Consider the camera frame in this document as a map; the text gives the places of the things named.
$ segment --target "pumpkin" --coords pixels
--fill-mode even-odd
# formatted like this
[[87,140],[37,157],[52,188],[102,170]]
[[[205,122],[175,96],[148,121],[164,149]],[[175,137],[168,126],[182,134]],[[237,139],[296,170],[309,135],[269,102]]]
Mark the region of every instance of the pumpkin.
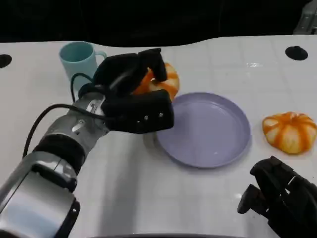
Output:
[[268,143],[288,154],[311,149],[317,135],[314,121],[305,114],[294,112],[266,117],[262,128]]
[[160,89],[165,89],[171,98],[174,100],[179,90],[179,77],[176,70],[168,63],[165,63],[167,80],[159,82],[154,78],[152,70],[148,68],[148,73],[144,76],[140,86],[133,92],[134,95],[140,95]]

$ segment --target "black cable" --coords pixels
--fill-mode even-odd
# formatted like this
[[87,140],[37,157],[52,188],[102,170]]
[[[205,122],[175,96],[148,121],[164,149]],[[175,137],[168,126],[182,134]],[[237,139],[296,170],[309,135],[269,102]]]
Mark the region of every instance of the black cable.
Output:
[[75,94],[74,94],[74,81],[76,79],[77,76],[82,76],[86,79],[88,79],[90,82],[93,82],[91,77],[89,77],[88,75],[84,74],[84,73],[76,73],[74,74],[71,79],[70,79],[70,92],[71,92],[71,99],[73,100],[73,103],[75,102]]
[[24,145],[24,150],[23,150],[23,158],[28,154],[28,149],[29,149],[29,146],[30,146],[30,142],[31,142],[31,139],[32,139],[32,136],[35,132],[35,129],[36,127],[39,125],[39,123],[41,122],[41,120],[43,119],[43,117],[45,117],[45,115],[47,113],[49,113],[51,110],[55,109],[55,108],[67,108],[67,109],[70,109],[72,111],[75,111],[75,112],[78,112],[78,113],[81,113],[83,115],[86,115],[86,116],[89,116],[89,117],[92,117],[92,118],[95,118],[95,119],[100,119],[100,120],[105,120],[105,117],[104,116],[100,116],[100,115],[96,115],[96,114],[93,114],[93,113],[90,113],[84,109],[81,109],[81,108],[78,108],[78,107],[75,107],[73,105],[68,105],[68,104],[54,104],[54,105],[51,105],[49,106],[48,108],[46,108],[39,116],[38,118],[35,120],[33,126],[31,127],[31,130],[28,134],[28,137],[25,141],[25,145]]

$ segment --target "black hole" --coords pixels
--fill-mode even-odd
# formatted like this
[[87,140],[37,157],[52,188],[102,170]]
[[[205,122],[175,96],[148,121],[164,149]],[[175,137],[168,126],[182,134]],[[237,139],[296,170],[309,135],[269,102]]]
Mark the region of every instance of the black hole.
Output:
[[308,57],[307,51],[299,46],[291,46],[285,50],[286,55],[293,60],[305,60]]
[[0,55],[0,68],[8,66],[12,61],[12,57],[9,55]]

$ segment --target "mug handle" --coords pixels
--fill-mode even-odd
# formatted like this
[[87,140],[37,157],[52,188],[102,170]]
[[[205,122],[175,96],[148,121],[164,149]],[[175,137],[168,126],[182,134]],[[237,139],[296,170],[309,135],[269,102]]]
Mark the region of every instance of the mug handle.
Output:
[[96,51],[95,54],[103,56],[104,58],[107,58],[107,54],[105,52],[103,52],[103,51]]

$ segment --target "silver robot arm segment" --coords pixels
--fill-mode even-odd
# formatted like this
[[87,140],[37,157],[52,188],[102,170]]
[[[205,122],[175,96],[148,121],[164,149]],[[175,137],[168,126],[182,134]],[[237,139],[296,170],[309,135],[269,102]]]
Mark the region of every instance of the silver robot arm segment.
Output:
[[[74,106],[103,115],[104,98],[89,93]],[[73,111],[58,118],[0,189],[0,237],[67,237],[80,210],[72,193],[77,175],[107,133],[100,119]]]

